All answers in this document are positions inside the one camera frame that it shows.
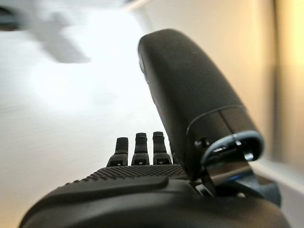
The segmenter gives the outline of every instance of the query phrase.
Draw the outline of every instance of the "black plastic casing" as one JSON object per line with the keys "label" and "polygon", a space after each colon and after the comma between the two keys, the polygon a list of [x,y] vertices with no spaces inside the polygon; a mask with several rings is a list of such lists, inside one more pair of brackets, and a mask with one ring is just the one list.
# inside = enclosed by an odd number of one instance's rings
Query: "black plastic casing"
{"label": "black plastic casing", "polygon": [[188,37],[165,29],[141,38],[140,65],[171,147],[191,180],[218,148],[245,143],[258,159],[264,143],[242,102]]}

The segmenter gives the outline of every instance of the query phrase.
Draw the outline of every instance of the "white wall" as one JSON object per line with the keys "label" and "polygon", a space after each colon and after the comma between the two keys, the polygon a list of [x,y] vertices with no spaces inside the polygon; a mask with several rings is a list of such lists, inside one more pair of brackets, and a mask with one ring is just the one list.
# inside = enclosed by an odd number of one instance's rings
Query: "white wall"
{"label": "white wall", "polygon": [[132,159],[136,133],[147,133],[152,152],[153,131],[163,131],[138,64],[137,22],[118,11],[87,17],[89,64],[57,63],[28,32],[0,32],[1,228],[104,167],[116,138],[129,138]]}

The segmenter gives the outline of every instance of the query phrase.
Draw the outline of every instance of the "robotic hand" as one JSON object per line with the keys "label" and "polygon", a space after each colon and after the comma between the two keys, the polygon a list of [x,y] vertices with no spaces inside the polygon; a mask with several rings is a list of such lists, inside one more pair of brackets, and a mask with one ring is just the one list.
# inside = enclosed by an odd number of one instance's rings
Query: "robotic hand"
{"label": "robotic hand", "polygon": [[169,137],[138,133],[131,166],[118,138],[107,167],[36,203],[20,228],[288,228],[275,183],[248,162],[263,139],[222,73],[189,38],[171,30],[144,36],[140,66]]}

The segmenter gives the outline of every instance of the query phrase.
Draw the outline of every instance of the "beige wall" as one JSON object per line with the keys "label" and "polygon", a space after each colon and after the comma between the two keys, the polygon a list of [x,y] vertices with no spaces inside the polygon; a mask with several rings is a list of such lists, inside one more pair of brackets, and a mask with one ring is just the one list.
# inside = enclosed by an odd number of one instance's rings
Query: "beige wall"
{"label": "beige wall", "polygon": [[284,161],[304,171],[304,0],[278,1]]}
{"label": "beige wall", "polygon": [[175,28],[197,42],[272,143],[274,29],[271,0],[152,0],[136,12],[148,31]]}

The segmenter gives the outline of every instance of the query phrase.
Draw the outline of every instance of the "blurry background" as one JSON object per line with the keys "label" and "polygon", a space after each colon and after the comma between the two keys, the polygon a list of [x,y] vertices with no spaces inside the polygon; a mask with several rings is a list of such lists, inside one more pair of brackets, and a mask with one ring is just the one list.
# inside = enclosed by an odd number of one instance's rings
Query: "blurry background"
{"label": "blurry background", "polygon": [[137,43],[162,28],[191,37],[232,84],[266,140],[252,166],[280,184],[284,213],[302,227],[304,0],[0,0],[0,21],[15,30],[0,31],[1,227],[104,167],[117,137],[129,138],[131,159],[146,132],[152,152],[164,129]]}

